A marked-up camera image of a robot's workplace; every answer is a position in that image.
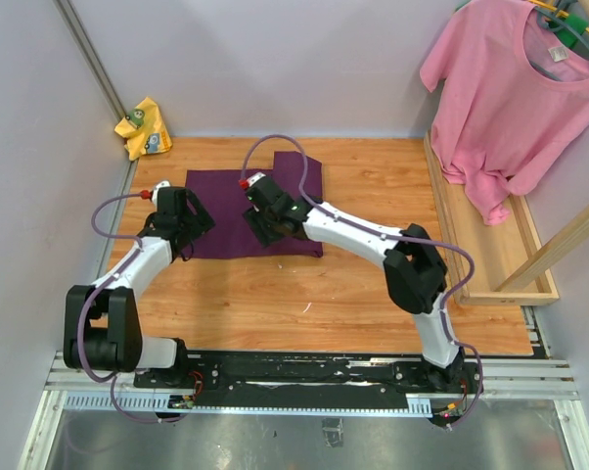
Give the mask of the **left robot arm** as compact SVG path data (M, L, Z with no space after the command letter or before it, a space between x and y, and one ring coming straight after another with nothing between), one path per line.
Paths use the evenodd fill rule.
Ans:
M150 213L136 235L105 232L97 216L109 204L140 198L151 202ZM176 260L189 260L196 241L215 226L198 196L166 180L152 190L112 198L95 209L96 233L132 246L111 271L87 285L75 285L66 296L63 355L65 365L106 383L120 372L156 370L169 387L184 385L191 363L182 357L180 339L143 334L137 303L150 284Z

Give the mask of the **purple surgical wrap cloth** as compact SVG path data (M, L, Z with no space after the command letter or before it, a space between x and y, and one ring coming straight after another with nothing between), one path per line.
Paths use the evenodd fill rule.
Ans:
M304 184L309 196L323 196L322 164L308 157ZM258 171L273 179L295 198L300 196L298 183L303 165L299 152L274 152L272 169L249 168L247 175ZM243 213L250 203L239 186L239 169L188 170L186 187L192 190L215 222L215 226L184 250L194 259L241 259L270 256L306 256L321 258L323 245L318 242L285 238L262 247L245 222Z

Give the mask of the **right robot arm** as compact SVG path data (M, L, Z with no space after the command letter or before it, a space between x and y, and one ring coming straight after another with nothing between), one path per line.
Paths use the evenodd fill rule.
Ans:
M262 246L285 238L324 243L378 267L389 298L413 315L427 384L445 392L460 383L465 347L454 334L446 308L447 266L423 227L378 225L327 202L294 199L263 172L239 184L251 204L244 218Z

